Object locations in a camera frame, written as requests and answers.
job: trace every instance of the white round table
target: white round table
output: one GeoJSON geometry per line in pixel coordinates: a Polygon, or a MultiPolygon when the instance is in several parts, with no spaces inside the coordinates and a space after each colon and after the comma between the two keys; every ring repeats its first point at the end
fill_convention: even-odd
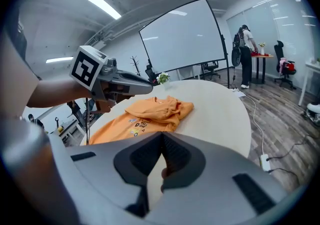
{"type": "MultiPolygon", "coordinates": [[[[149,94],[136,95],[115,105],[109,113],[103,114],[91,127],[93,135],[106,123],[125,112],[137,100],[151,97],[165,99],[168,95],[184,102],[192,102],[194,109],[179,124],[175,133],[191,136],[206,142],[218,144],[248,157],[251,145],[251,125],[248,112],[230,89],[205,80],[182,80],[169,83],[168,89],[157,85],[149,94]]],[[[86,137],[81,145],[86,144],[86,137]]],[[[166,167],[161,156],[148,177],[148,198],[150,208],[161,197],[161,171],[166,167]]]]}

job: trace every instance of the flower vase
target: flower vase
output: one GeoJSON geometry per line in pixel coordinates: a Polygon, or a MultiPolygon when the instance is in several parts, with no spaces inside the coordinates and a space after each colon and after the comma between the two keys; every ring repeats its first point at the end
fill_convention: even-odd
{"type": "Polygon", "coordinates": [[[161,83],[161,85],[163,85],[165,91],[166,91],[167,89],[169,89],[169,87],[170,87],[169,81],[166,81],[166,82],[164,82],[164,83],[161,83]]]}

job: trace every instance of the white shirt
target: white shirt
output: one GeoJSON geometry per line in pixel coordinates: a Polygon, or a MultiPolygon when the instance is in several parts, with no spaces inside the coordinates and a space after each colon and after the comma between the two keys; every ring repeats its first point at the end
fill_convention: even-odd
{"type": "Polygon", "coordinates": [[[249,47],[251,49],[251,51],[254,51],[255,48],[253,46],[253,44],[251,43],[250,39],[253,39],[254,37],[252,36],[251,32],[249,30],[244,30],[243,31],[243,40],[244,43],[247,47],[249,47]]]}

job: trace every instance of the office chair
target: office chair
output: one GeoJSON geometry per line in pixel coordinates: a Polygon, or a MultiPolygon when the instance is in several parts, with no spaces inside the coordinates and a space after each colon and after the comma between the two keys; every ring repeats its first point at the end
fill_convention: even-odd
{"type": "Polygon", "coordinates": [[[146,66],[145,73],[149,77],[149,81],[152,83],[153,86],[159,85],[159,83],[157,81],[157,75],[152,71],[152,68],[150,65],[146,66]]]}
{"type": "Polygon", "coordinates": [[[211,72],[210,73],[210,75],[211,75],[210,80],[212,80],[212,76],[218,76],[220,79],[221,76],[217,72],[214,71],[215,69],[219,68],[219,63],[218,63],[218,61],[217,62],[213,61],[212,63],[213,63],[212,65],[208,65],[208,62],[204,63],[203,68],[205,70],[211,72]]]}
{"type": "MultiPolygon", "coordinates": [[[[281,41],[277,41],[278,44],[276,44],[274,46],[274,51],[275,51],[275,54],[276,54],[276,57],[278,59],[278,63],[276,65],[276,71],[280,72],[280,60],[281,58],[284,57],[284,52],[282,50],[282,48],[284,47],[284,44],[281,42],[281,41]]],[[[293,70],[289,70],[288,69],[288,65],[289,64],[293,64],[295,63],[294,61],[291,61],[291,60],[288,60],[287,62],[284,62],[283,65],[282,65],[282,71],[281,71],[281,75],[279,78],[275,78],[274,79],[274,82],[276,83],[278,80],[281,81],[280,83],[280,87],[282,85],[282,83],[288,83],[290,85],[290,88],[295,90],[296,88],[294,87],[293,83],[291,80],[289,80],[289,75],[294,75],[296,74],[296,70],[293,69],[293,70]]]]}

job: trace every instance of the power strip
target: power strip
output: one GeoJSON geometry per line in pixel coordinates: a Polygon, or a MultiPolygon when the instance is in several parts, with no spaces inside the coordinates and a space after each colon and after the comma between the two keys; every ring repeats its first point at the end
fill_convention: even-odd
{"type": "Polygon", "coordinates": [[[263,154],[260,156],[260,164],[261,164],[262,169],[265,172],[268,172],[269,170],[271,170],[270,162],[267,161],[268,158],[269,158],[268,154],[263,154]]]}

